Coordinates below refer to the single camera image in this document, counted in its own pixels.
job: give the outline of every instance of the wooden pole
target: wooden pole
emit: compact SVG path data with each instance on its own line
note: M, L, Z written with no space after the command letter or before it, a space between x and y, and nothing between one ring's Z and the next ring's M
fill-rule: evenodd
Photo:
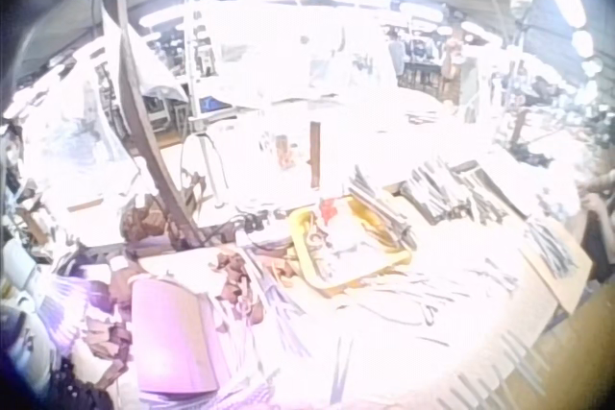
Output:
M169 215L183 233L190 247L200 247L203 236L188 214L184 201L169 175L158 148L147 109L139 91L135 57L128 37L128 10L126 0L104 0L103 6L122 30L119 63L119 96L126 123L138 153L143 156L156 188Z

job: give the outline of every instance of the pink book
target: pink book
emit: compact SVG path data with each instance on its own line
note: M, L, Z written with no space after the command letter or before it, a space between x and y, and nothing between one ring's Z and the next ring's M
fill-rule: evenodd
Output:
M142 279L133 284L131 353L141 392L187 395L218 390L201 311L193 293L171 282Z

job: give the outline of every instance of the yellow tray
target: yellow tray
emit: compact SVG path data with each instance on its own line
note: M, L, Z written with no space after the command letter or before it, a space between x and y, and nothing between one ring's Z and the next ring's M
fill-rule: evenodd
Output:
M350 209L361 222L376 229L382 229L382 224L378 216L360 202L351 197L337 199L337 201L346 201ZM288 222L290 223L290 233L295 245L295 252L297 253L297 258L299 259L301 271L304 279L312 287L328 290L340 287L342 285L349 285L363 277L371 276L386 268L399 264L403 261L409 261L411 259L410 252L406 250L387 252L385 247L382 247L382 254L384 256L383 260L375 261L373 267L369 267L369 270L363 266L360 271L357 271L356 274L349 272L346 277L335 278L333 280L324 280L318 274L314 262L309 255L308 246L306 245L306 234L308 233L311 213L313 210L313 206L299 208L290 213L290 216L288 217Z

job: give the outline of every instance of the red object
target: red object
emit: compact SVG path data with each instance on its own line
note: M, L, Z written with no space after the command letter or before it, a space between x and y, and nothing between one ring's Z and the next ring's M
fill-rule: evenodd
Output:
M337 214L337 208L333 205L334 199L327 199L320 203L320 216L323 217L325 225L329 223L329 220Z

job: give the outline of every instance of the brown leather piece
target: brown leather piece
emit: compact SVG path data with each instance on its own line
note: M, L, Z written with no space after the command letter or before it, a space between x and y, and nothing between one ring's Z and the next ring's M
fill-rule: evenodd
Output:
M240 254L218 254L218 271L224 271L227 274L227 281L222 287L218 300L228 301L233 306L239 302L239 297L245 300L252 300L254 294L250 287L250 277L246 272L246 262ZM264 317L264 308L262 303L256 302L251 306L248 312L248 319L251 325L256 325L262 322ZM239 311L235 312L235 316L240 316Z
M107 389L112 383L128 370L126 363L120 359L114 359L109 368L105 370L103 376L94 385L98 389Z
M125 322L129 322L132 319L131 303L133 288L128 281L131 277L139 274L145 274L145 271L137 263L130 260L128 260L128 267L111 273L109 293L111 299L117 303L122 320Z
M111 365L96 383L99 389L107 389L120 375L128 370L130 345L133 334L122 323L103 322L86 317L87 332L84 336L94 356L112 360Z

